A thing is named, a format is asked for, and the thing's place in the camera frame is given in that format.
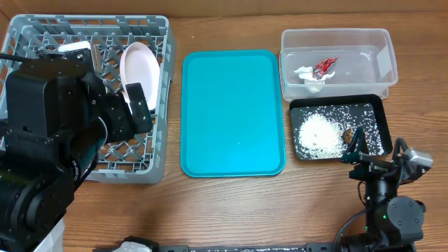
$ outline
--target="cable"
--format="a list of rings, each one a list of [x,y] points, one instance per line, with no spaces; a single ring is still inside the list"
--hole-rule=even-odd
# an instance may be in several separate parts
[[[87,168],[86,171],[84,171],[83,176],[80,178],[78,185],[75,186],[75,191],[83,184],[84,180],[89,176],[89,174],[97,167],[98,165],[98,153],[95,155],[95,157],[92,160],[92,163],[90,163],[90,166]]]
[[[400,147],[403,149],[403,152],[407,150],[407,144],[402,137],[398,137],[395,140],[395,146],[393,147],[392,160],[396,161],[397,155],[400,152]]]
[[[382,174],[381,177],[384,179],[389,176],[394,176],[396,173],[397,173],[397,170],[394,169],[393,171],[389,171],[389,172],[386,172],[385,174]]]
[[[397,186],[395,187],[395,190],[394,191],[392,191],[392,192],[390,192],[389,194],[388,194],[388,196],[387,197],[385,197],[382,201],[380,201],[378,204],[376,204],[376,205],[372,205],[372,206],[369,206],[368,208],[366,208],[366,209],[364,209],[364,210],[362,210],[362,211],[360,211],[359,213],[357,213],[357,214],[355,214],[353,217],[351,217],[342,227],[341,227],[341,229],[339,230],[339,232],[337,232],[337,234],[336,234],[336,237],[335,237],[335,240],[334,240],[334,242],[333,242],[333,248],[334,248],[334,252],[338,252],[338,248],[339,248],[339,244],[338,244],[338,241],[339,241],[339,238],[341,237],[341,235],[342,235],[342,233],[343,233],[343,231],[352,223],[352,222],[354,222],[357,218],[359,218],[359,217],[361,217],[363,214],[365,214],[366,212],[368,212],[368,211],[371,211],[371,210],[373,210],[373,209],[376,209],[377,207],[379,207],[379,206],[381,206],[381,205],[383,205],[384,203],[387,203],[389,200],[390,200],[390,198],[398,191],[398,187],[400,186],[400,184],[401,184],[401,181],[403,180],[403,161],[402,161],[402,164],[399,166],[399,169],[400,169],[400,177],[398,178],[398,182],[397,182]]]
[[[362,184],[365,184],[364,181],[359,181],[359,183],[358,183],[358,197],[359,197],[359,200],[361,201],[361,203],[363,203],[363,205],[365,206],[365,202],[364,202],[363,198],[361,197],[361,185]]]
[[[17,61],[17,62],[26,62],[29,59],[26,57],[21,57],[21,56],[16,56],[16,55],[9,55],[6,53],[0,53],[0,59],[3,60],[13,60],[13,61]]]

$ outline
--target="wood grain surface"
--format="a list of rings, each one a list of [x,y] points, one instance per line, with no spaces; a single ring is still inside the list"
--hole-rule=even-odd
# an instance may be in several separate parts
[[[0,0],[12,18],[30,14],[165,15],[205,18],[245,15],[448,11],[446,0]]]
[[[8,18],[0,12],[0,41],[3,44],[5,39],[6,31],[8,31],[9,20]]]
[[[157,185],[86,182],[68,208],[66,251],[116,246],[126,236],[162,245],[282,245],[329,242],[363,208],[352,166],[300,162],[293,154],[288,103],[283,101],[287,165],[269,178],[193,179],[180,167],[183,59],[198,50],[266,48],[278,55],[285,29],[374,27],[387,29],[400,80],[384,108],[393,138],[433,155],[433,168],[401,195],[427,206],[420,252],[448,246],[448,13],[369,13],[171,19],[178,41],[169,94],[165,176]],[[257,99],[248,94],[248,99]],[[229,124],[232,114],[228,115]],[[362,232],[360,219],[349,232]]]

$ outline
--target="plastic container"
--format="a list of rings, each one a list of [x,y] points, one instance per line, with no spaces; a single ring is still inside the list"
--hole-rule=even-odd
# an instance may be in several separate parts
[[[104,183],[157,183],[163,178],[167,149],[168,91],[174,77],[176,40],[168,19],[159,15],[17,15],[9,25],[2,52],[36,57],[38,49],[89,41],[101,52],[107,90],[122,90],[119,66],[123,51],[133,42],[147,45],[160,64],[153,131],[135,139],[105,145],[97,170],[88,179]],[[8,117],[4,83],[19,62],[0,61],[0,118]]]
[[[309,97],[375,94],[386,98],[398,81],[395,53],[385,29],[296,29],[281,36],[280,79],[286,101]],[[325,84],[304,84],[299,67],[337,57]]]

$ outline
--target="clear plastic container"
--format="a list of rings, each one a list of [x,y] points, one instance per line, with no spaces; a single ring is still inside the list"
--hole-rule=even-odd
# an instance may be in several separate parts
[[[324,84],[304,84],[294,71],[337,57]],[[280,79],[286,101],[310,97],[376,94],[398,81],[392,41],[385,29],[296,29],[281,36]]]

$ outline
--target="white plate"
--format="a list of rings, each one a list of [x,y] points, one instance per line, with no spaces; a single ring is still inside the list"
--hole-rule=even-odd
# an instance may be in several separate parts
[[[140,42],[132,43],[126,48],[120,60],[120,78],[123,84],[123,96],[127,103],[130,101],[125,86],[140,83],[148,109],[155,109],[159,77],[160,66],[151,49]]]

